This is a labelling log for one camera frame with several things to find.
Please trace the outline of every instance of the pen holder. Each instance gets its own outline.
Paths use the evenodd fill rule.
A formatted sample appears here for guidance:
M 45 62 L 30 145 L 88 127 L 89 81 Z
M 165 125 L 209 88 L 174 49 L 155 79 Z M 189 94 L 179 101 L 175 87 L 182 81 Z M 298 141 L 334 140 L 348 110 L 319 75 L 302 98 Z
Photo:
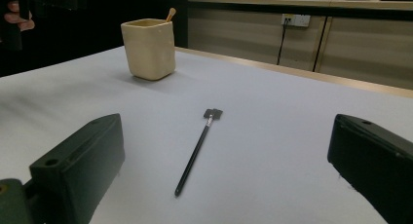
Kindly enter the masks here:
M 140 19 L 121 24 L 132 75 L 159 80 L 175 69 L 173 24 L 163 19 Z

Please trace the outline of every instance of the beige cup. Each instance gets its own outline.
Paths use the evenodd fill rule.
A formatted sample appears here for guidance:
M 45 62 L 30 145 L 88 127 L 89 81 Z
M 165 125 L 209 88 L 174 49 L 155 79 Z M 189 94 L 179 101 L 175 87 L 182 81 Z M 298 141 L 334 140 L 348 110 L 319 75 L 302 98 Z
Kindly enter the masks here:
M 140 19 L 121 24 L 131 74 L 159 80 L 175 70 L 172 22 Z

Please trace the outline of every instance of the cup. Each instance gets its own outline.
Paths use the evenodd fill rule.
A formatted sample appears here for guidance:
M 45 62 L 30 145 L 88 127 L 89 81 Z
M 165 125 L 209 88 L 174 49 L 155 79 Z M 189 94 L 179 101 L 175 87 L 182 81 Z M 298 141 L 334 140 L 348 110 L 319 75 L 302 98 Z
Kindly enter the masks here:
M 140 19 L 121 24 L 132 75 L 160 80 L 175 70 L 173 24 L 164 19 Z

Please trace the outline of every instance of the white electrical outlet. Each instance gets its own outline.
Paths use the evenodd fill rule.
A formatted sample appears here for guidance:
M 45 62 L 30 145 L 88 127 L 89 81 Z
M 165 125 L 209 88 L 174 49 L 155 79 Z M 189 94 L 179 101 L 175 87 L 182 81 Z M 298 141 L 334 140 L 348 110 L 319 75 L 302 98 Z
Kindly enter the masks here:
M 289 19 L 289 26 L 308 27 L 310 24 L 310 16 L 307 15 L 282 14 L 282 24 L 285 19 Z

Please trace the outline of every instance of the black cord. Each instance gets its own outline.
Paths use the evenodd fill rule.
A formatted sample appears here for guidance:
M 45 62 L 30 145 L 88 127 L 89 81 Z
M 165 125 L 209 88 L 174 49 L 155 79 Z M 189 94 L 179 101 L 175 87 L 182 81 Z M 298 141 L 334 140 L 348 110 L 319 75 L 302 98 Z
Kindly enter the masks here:
M 290 22 L 290 19 L 285 19 L 284 20 L 284 24 L 283 24 L 283 27 L 282 27 L 282 44 L 283 44 L 283 39 L 285 37 L 286 27 L 288 26 L 289 22 Z M 279 57 L 277 59 L 277 65 L 280 65 L 280 58 L 282 57 L 282 44 L 280 45 Z

